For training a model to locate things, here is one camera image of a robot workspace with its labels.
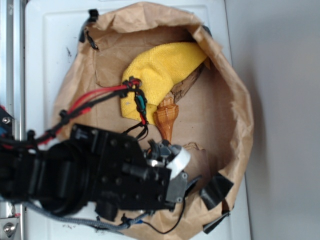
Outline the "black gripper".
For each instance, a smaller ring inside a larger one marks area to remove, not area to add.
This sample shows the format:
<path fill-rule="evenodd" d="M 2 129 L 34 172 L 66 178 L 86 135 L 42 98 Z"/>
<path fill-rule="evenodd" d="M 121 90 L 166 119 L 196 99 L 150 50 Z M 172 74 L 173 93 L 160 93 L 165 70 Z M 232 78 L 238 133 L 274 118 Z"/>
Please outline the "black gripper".
<path fill-rule="evenodd" d="M 166 168 L 182 146 L 149 140 L 143 150 L 132 136 L 82 124 L 72 127 L 69 139 L 90 169 L 88 200 L 100 217 L 114 221 L 119 210 L 173 210 L 183 201 L 187 173 L 170 180 Z"/>

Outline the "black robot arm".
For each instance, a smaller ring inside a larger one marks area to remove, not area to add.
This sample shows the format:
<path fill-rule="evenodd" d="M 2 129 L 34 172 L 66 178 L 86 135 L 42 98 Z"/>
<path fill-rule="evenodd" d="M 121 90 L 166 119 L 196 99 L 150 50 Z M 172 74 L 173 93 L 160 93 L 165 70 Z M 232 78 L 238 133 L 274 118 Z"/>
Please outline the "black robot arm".
<path fill-rule="evenodd" d="M 191 155 L 167 140 L 149 145 L 143 150 L 132 136 L 76 124 L 68 140 L 48 150 L 2 147 L 0 195 L 39 201 L 60 217 L 89 202 L 109 221 L 120 210 L 173 210 L 185 196 Z"/>

